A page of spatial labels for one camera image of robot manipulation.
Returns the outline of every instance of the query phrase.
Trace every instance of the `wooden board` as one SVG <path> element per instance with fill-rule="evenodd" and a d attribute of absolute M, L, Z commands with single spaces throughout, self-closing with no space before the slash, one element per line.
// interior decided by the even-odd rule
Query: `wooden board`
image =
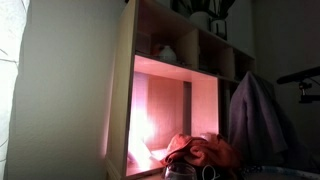
<path fill-rule="evenodd" d="M 161 62 L 139 55 L 135 56 L 134 71 L 186 82 L 216 78 L 191 69 L 179 67 L 175 64 Z"/>
<path fill-rule="evenodd" d="M 176 54 L 180 61 L 184 61 L 188 67 L 199 68 L 199 36 L 195 29 L 176 41 Z"/>
<path fill-rule="evenodd" d="M 219 133 L 218 80 L 210 78 L 192 83 L 191 135 Z"/>
<path fill-rule="evenodd" d="M 126 174 L 136 13 L 137 1 L 131 0 L 120 17 L 118 27 L 106 154 L 108 173 L 117 179 Z"/>

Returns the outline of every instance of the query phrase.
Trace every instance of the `red cloth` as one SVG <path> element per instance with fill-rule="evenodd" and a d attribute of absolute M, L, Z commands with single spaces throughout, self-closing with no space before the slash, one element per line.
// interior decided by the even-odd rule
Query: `red cloth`
<path fill-rule="evenodd" d="M 161 160 L 168 165 L 175 160 L 184 158 L 195 166 L 218 166 L 234 169 L 241 166 L 240 155 L 220 135 L 210 134 L 210 141 L 200 137 L 177 134 L 167 148 L 167 155 Z"/>

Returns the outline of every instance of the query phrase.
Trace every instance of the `gray towel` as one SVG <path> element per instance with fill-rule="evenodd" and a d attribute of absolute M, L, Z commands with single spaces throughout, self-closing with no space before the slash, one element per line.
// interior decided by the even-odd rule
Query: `gray towel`
<path fill-rule="evenodd" d="M 246 163 L 318 172 L 311 153 L 277 104 L 273 86 L 248 72 L 230 103 L 229 143 Z"/>

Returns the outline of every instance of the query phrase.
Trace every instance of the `white object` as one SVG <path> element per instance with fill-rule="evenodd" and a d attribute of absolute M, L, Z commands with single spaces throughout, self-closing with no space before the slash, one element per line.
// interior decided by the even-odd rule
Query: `white object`
<path fill-rule="evenodd" d="M 204 11 L 195 12 L 191 14 L 189 20 L 193 24 L 197 25 L 199 28 L 208 31 L 210 22 L 210 17 L 208 13 Z"/>
<path fill-rule="evenodd" d="M 167 153 L 167 148 L 151 151 L 152 157 L 158 161 L 161 161 L 161 159 L 165 158 L 167 156 Z"/>
<path fill-rule="evenodd" d="M 128 151 L 133 160 L 139 164 L 147 164 L 145 162 L 147 162 L 151 156 L 151 152 L 149 151 L 148 147 L 142 142 L 141 139 L 136 137 L 135 134 L 130 134 L 129 136 Z"/>
<path fill-rule="evenodd" d="M 160 60 L 167 62 L 176 62 L 176 53 L 170 48 L 170 46 L 164 46 L 164 49 L 159 54 Z"/>

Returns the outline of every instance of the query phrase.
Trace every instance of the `wooden shelf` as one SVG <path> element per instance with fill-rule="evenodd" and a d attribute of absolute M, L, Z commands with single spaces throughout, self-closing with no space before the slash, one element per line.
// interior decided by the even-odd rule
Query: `wooden shelf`
<path fill-rule="evenodd" d="M 171 46 L 177 63 L 157 58 L 161 45 Z M 152 152 L 166 148 L 177 133 L 226 133 L 232 92 L 255 69 L 254 58 L 154 0 L 127 4 L 115 59 L 106 154 L 112 180 L 161 171 L 151 156 L 144 157 L 148 167 L 132 161 L 135 138 Z"/>

